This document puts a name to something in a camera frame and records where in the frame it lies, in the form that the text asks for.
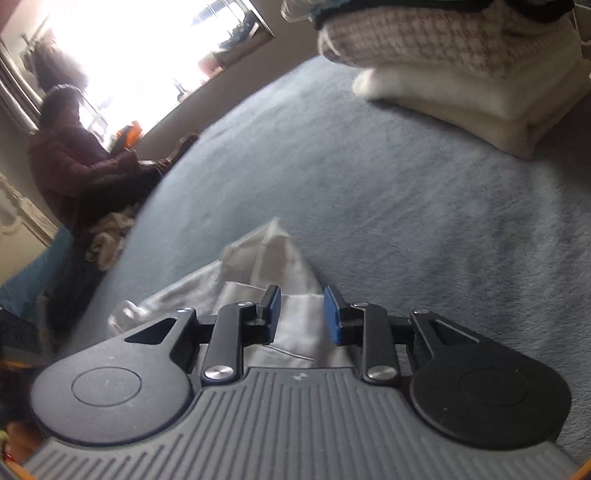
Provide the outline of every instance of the white cloth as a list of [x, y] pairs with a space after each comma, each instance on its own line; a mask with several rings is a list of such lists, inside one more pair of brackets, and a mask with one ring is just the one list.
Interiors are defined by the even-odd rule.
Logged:
[[511, 155], [531, 158], [539, 140], [591, 91], [590, 71], [591, 62], [581, 60], [552, 92], [512, 122], [426, 100], [401, 99], [396, 103], [457, 125]]
[[[122, 302], [109, 318], [114, 335], [165, 318], [178, 307], [198, 315], [216, 314], [236, 301], [260, 301], [267, 287], [281, 287], [281, 314], [275, 340], [244, 352], [247, 367], [348, 367], [345, 348], [331, 344], [324, 321], [322, 288], [277, 219], [228, 245], [221, 259], [152, 295], [139, 306]], [[199, 362], [206, 348], [202, 346]]]
[[366, 100], [424, 100], [513, 121], [551, 92], [582, 58], [580, 38], [573, 30], [506, 80], [406, 61], [363, 71], [353, 82], [353, 92]]

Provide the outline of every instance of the wall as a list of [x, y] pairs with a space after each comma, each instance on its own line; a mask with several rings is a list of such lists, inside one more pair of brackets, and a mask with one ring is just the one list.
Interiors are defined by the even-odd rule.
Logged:
[[252, 0], [275, 38], [195, 91], [141, 141], [142, 158], [163, 158], [183, 135], [202, 132], [237, 104], [317, 54], [317, 33], [307, 22], [290, 24], [281, 0]]
[[56, 223], [33, 181], [27, 149], [28, 138], [0, 107], [0, 172], [6, 175], [8, 181], [23, 196], [31, 199], [52, 222]]
[[16, 10], [19, 0], [2, 0], [0, 2], [0, 31], [8, 23], [13, 12]]

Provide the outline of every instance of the blue fabric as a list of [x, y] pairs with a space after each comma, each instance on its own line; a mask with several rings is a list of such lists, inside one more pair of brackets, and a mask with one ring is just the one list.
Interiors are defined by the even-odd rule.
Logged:
[[54, 287], [71, 247], [70, 232], [60, 228], [41, 255], [0, 287], [0, 307], [37, 325], [35, 302]]

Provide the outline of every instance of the black pants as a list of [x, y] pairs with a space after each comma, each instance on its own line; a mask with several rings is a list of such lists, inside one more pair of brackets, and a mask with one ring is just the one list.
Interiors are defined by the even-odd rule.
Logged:
[[143, 202], [154, 190], [162, 174], [156, 167], [107, 175], [92, 181], [77, 201], [76, 225], [72, 229], [72, 251], [64, 263], [61, 277], [47, 302], [47, 322], [59, 349], [72, 327], [86, 310], [105, 272], [85, 260], [92, 235], [88, 229], [110, 212]]
[[141, 166], [137, 172], [106, 175], [91, 181], [77, 201], [74, 235], [80, 236], [111, 212], [143, 202], [161, 178], [156, 167]]

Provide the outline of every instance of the pile of clothes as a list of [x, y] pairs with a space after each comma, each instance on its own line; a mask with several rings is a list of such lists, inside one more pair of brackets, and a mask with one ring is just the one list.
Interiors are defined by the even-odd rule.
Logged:
[[364, 70], [353, 91], [528, 158], [591, 90], [572, 0], [284, 0], [319, 50]]

